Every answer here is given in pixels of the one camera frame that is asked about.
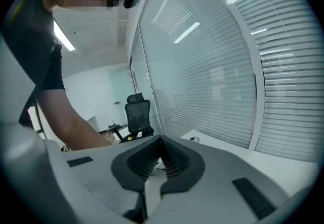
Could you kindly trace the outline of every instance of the desk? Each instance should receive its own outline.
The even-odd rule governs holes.
[[[319,172],[317,163],[292,160],[252,151],[218,140],[196,130],[188,132],[181,138],[190,140],[192,137],[198,137],[200,144],[225,150],[240,157],[271,178],[290,197],[301,189],[312,185]]]

